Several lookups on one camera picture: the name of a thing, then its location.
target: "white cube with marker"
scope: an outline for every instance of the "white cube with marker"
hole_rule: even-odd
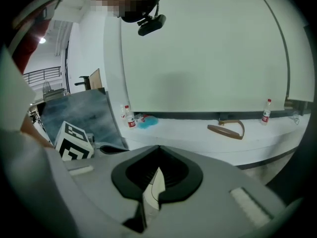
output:
[[[54,148],[64,161],[89,159],[94,154],[85,131],[66,121],[59,129]]]

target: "ceiling light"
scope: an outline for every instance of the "ceiling light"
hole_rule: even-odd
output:
[[[41,43],[41,44],[43,44],[43,43],[45,43],[45,42],[46,42],[46,40],[45,40],[44,38],[41,38],[41,39],[40,39],[40,43]]]

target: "headphones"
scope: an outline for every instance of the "headphones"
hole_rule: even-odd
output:
[[[128,23],[137,22],[140,26],[138,31],[140,36],[145,36],[163,27],[166,17],[159,14],[159,0],[142,0],[136,1],[136,11],[125,12],[121,17],[123,21]],[[150,16],[150,12],[157,7],[155,16]]]

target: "floor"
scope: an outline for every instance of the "floor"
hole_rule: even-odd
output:
[[[273,161],[271,163],[256,168],[245,169],[242,171],[248,176],[260,181],[261,183],[267,184],[283,169],[283,167],[287,164],[292,156],[293,153],[288,154],[281,159]]]

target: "brown belt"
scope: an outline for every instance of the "brown belt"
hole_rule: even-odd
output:
[[[239,120],[219,121],[219,125],[221,125],[221,126],[224,126],[226,123],[238,123],[238,124],[240,124],[242,129],[243,129],[242,136],[240,136],[235,131],[232,131],[230,129],[226,129],[224,127],[216,126],[216,125],[208,125],[207,128],[210,129],[213,132],[216,132],[218,134],[224,135],[226,137],[231,137],[231,138],[234,138],[234,139],[241,140],[243,138],[243,136],[244,136],[244,131],[245,131],[243,123],[241,121],[239,121]]]

